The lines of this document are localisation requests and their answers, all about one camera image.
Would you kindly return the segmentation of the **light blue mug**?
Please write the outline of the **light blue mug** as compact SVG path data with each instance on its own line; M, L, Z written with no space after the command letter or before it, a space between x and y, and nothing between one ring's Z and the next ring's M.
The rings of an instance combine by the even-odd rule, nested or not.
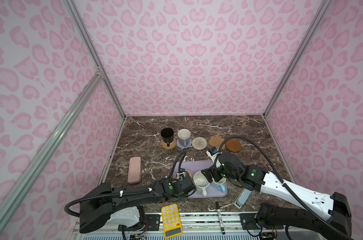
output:
M226 188L226 178L222 178L219 181L212 181L211 182L211 186L217 190L219 190L222 193L225 193L227 188Z

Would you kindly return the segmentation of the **brown round wooden coaster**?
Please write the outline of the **brown round wooden coaster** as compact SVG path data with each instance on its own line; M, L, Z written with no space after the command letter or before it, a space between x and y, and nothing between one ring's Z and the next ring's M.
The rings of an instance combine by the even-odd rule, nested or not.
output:
M230 139L225 145L227 150L232 153L238 153L242 149L242 143L237 139Z

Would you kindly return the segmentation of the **beige patterned round coaster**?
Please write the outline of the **beige patterned round coaster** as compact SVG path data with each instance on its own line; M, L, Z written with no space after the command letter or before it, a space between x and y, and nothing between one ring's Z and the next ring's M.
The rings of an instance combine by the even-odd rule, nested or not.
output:
M192 140L192 147L196 150L203 150L207 145L207 140L202 137L197 137Z

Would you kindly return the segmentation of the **grey round coaster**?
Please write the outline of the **grey round coaster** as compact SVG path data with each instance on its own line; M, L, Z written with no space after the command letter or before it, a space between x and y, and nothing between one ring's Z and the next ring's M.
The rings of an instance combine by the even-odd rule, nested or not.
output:
M191 147L192 145L192 140L190 138L188 139L177 139L176 141L176 145L180 148L180 149L186 149Z

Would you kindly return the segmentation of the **woven straw round coaster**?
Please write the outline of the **woven straw round coaster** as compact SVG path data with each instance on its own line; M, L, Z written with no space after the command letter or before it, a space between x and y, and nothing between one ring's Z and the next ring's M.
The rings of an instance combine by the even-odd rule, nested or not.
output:
M161 142L161 146L166 149L166 150L170 150L170 149L173 149L176 147L176 143L177 143L177 140L173 140L172 143L170 144L167 144L165 143L164 141Z

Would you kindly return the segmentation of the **black mug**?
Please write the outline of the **black mug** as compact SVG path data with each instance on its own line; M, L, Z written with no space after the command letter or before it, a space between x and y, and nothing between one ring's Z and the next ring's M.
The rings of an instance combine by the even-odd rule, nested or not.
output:
M162 141L164 141L167 144L172 143L174 140L174 131L171 128L164 128L160 132Z

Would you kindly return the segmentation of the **white lavender mug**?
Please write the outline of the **white lavender mug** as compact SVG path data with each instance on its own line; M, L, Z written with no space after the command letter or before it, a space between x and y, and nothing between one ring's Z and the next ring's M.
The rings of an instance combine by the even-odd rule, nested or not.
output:
M191 139L191 132L187 129L181 129L177 132L177 139Z

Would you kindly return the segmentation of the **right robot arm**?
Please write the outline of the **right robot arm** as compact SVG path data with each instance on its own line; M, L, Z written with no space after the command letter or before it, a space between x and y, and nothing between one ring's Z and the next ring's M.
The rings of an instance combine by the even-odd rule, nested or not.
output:
M255 220L264 226L283 225L312 230L328 240L352 238L352 212L347 197L335 192L332 195L312 191L289 181L263 167L246 166L231 152L208 150L213 165L202 170L209 182L226 179L242 189L234 205L241 208L251 192L269 194L297 207L278 208L261 204Z

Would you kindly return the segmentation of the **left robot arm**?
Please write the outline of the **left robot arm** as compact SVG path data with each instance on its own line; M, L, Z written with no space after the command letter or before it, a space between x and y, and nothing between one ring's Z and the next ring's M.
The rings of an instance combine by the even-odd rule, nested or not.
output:
M196 190L193 180L163 178L148 186L130 189L116 189L110 183L103 183L82 198L79 211L82 234L91 233L103 227L110 216L117 211L145 204L186 201Z

